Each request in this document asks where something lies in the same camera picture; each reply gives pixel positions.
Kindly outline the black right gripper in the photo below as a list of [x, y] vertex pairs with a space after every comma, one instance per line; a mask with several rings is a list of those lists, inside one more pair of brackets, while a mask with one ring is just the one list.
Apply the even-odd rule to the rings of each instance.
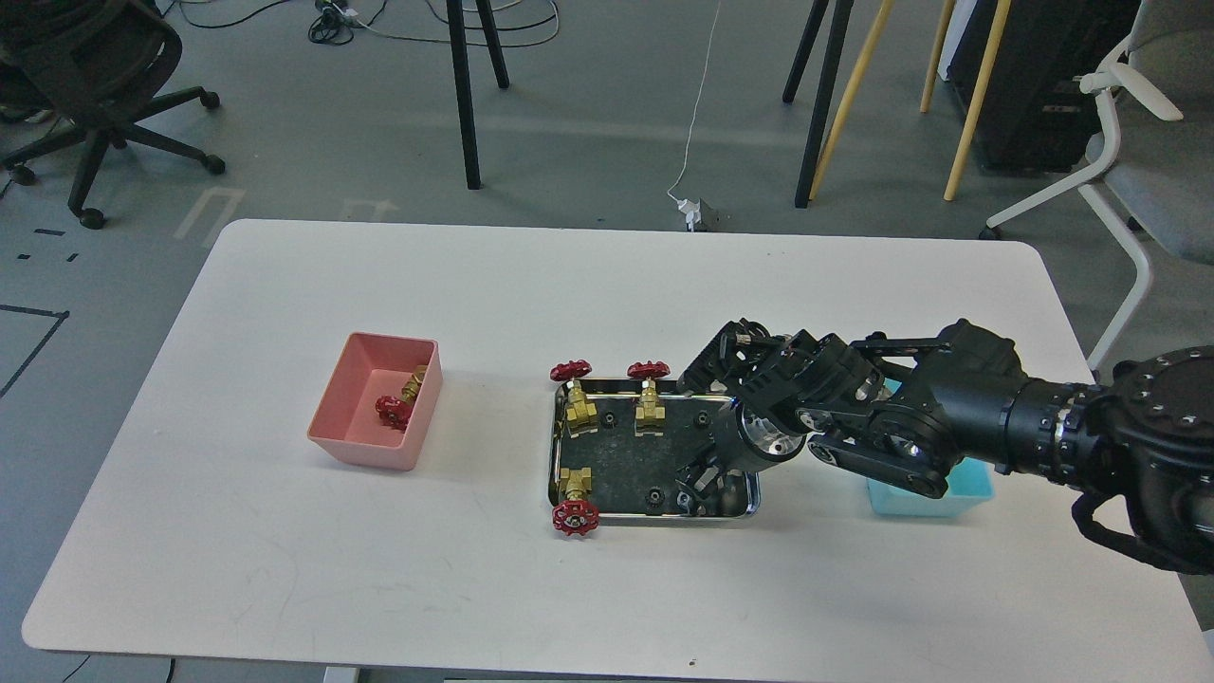
[[877, 432], [892, 351], [884, 334], [846, 342], [806, 330], [773, 336], [762, 324], [726, 323], [679, 376], [682, 394], [720, 385], [728, 404], [711, 419], [709, 444], [675, 476], [682, 513], [755, 513], [755, 476], [806, 446], [816, 459], [862, 476], [895, 476], [897, 450]]

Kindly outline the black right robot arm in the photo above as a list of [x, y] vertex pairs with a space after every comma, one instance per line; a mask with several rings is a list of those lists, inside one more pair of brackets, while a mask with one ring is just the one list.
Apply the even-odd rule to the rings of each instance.
[[1165, 571], [1212, 573], [1212, 347], [1122, 362], [1111, 385], [1023, 372], [1010, 338], [959, 320], [931, 338], [846, 342], [726, 323], [681, 372], [681, 393], [731, 397], [711, 463], [762, 471], [816, 459], [938, 500], [963, 459], [1076, 489], [1085, 539]]

